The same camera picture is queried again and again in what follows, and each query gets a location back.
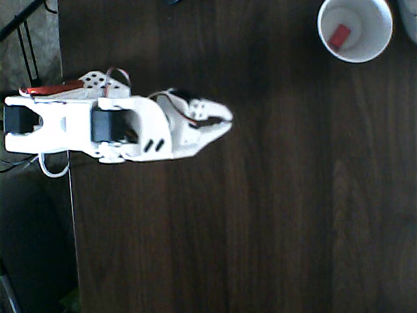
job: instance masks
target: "green object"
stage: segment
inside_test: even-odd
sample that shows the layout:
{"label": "green object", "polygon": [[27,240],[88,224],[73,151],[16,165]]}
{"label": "green object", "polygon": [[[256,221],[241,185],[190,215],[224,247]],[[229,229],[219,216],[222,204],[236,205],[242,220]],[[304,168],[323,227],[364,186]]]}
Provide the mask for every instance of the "green object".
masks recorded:
{"label": "green object", "polygon": [[79,301],[79,290],[78,288],[72,290],[68,295],[63,297],[59,303],[65,307],[65,312],[68,313],[80,313],[81,303]]}

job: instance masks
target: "white object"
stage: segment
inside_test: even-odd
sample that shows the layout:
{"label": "white object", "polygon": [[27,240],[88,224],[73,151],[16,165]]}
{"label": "white object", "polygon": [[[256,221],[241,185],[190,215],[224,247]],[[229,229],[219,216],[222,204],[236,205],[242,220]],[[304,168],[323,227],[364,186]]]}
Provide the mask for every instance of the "white object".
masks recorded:
{"label": "white object", "polygon": [[405,30],[417,43],[417,0],[399,0],[398,3]]}
{"label": "white object", "polygon": [[[351,30],[336,50],[329,45],[339,25]],[[319,36],[335,57],[351,63],[370,61],[380,55],[391,40],[393,18],[385,0],[325,0],[317,18]]]}
{"label": "white object", "polygon": [[[101,163],[125,160],[153,161],[192,157],[204,146],[231,129],[233,115],[224,105],[204,99],[184,99],[175,89],[156,93],[156,101],[147,97],[130,96],[130,88],[110,79],[108,97],[102,97],[106,75],[94,71],[80,78],[84,88],[47,97],[22,94],[7,97],[7,106],[25,106],[40,116],[40,124],[26,134],[8,132],[7,151],[39,154],[39,162],[49,177],[65,173],[50,173],[44,169],[44,154],[62,151],[82,151]],[[92,137],[93,110],[126,112],[126,124],[137,135],[137,143],[94,142]],[[219,123],[199,126],[211,117]]]}

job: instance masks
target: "black cable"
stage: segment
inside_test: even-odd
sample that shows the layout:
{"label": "black cable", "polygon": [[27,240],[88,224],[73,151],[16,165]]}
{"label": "black cable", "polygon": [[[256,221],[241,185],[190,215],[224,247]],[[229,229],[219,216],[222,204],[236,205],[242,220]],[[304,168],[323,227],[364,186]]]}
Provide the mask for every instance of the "black cable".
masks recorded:
{"label": "black cable", "polygon": [[5,163],[5,164],[11,164],[11,166],[9,167],[9,168],[6,168],[5,170],[0,170],[0,173],[6,173],[6,172],[8,172],[8,171],[10,171],[10,170],[13,170],[15,167],[17,167],[17,166],[19,166],[19,165],[21,165],[21,164],[23,164],[23,163],[26,163],[26,162],[31,162],[31,159],[33,159],[33,155],[30,155],[30,156],[28,156],[27,158],[24,158],[23,160],[21,160],[21,161],[16,161],[16,162],[13,162],[13,161],[6,161],[6,160],[2,160],[2,159],[0,159],[0,161],[2,162],[2,163]]}
{"label": "black cable", "polygon": [[57,12],[57,11],[55,11],[55,10],[51,10],[51,9],[48,7],[48,5],[46,4],[46,0],[44,0],[44,6],[45,6],[45,9],[46,9],[48,12],[51,12],[51,13],[54,13],[54,14],[58,14],[58,12]]}

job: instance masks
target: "cup rim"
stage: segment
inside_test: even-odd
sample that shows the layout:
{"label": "cup rim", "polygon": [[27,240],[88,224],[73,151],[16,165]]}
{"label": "cup rim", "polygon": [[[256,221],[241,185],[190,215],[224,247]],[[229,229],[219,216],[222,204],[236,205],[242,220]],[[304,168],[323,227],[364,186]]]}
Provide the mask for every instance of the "cup rim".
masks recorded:
{"label": "cup rim", "polygon": [[342,56],[342,55],[340,55],[340,54],[338,54],[338,53],[336,53],[329,45],[328,45],[328,43],[326,42],[326,40],[324,39],[324,35],[323,35],[323,29],[322,29],[322,27],[321,27],[321,21],[322,21],[322,19],[323,19],[323,14],[324,14],[324,11],[326,10],[326,8],[327,8],[327,6],[329,5],[329,3],[331,2],[331,1],[333,1],[333,0],[324,0],[324,2],[322,3],[322,5],[321,5],[321,7],[320,7],[320,10],[319,10],[319,14],[317,15],[317,30],[318,30],[318,32],[319,32],[319,36],[320,36],[320,39],[321,39],[321,41],[322,41],[322,43],[324,44],[324,46],[326,47],[326,49],[334,56],[334,57],[337,57],[338,59],[340,59],[340,60],[342,60],[342,61],[345,61],[345,62],[348,62],[348,63],[365,63],[365,62],[368,62],[368,61],[371,61],[371,60],[373,60],[373,59],[375,59],[376,57],[378,57],[385,49],[386,49],[386,47],[388,47],[388,45],[389,45],[389,43],[390,43],[390,41],[391,41],[391,38],[392,38],[392,34],[393,34],[393,32],[394,32],[394,16],[393,16],[393,14],[392,14],[392,9],[390,8],[390,6],[389,6],[389,4],[385,1],[385,0],[382,0],[381,2],[383,2],[384,3],[384,5],[386,5],[386,8],[388,9],[388,12],[390,13],[390,26],[391,26],[391,31],[390,31],[390,35],[389,35],[389,37],[388,37],[388,39],[387,39],[387,41],[385,42],[385,44],[384,44],[384,46],[375,54],[375,55],[372,55],[371,57],[365,57],[365,58],[362,58],[362,59],[359,59],[359,58],[357,58],[357,59],[351,59],[351,58],[348,58],[348,57],[344,57],[344,56]]}

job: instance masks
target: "wooden table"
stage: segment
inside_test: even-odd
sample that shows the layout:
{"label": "wooden table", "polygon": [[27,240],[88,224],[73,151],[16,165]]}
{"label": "wooden table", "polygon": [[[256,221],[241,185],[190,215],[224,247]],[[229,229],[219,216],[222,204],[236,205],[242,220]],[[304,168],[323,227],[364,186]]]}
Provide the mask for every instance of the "wooden table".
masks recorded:
{"label": "wooden table", "polygon": [[417,47],[394,5],[388,49],[338,61],[320,5],[60,2],[65,78],[115,65],[235,115],[194,158],[72,154],[83,312],[416,311]]}

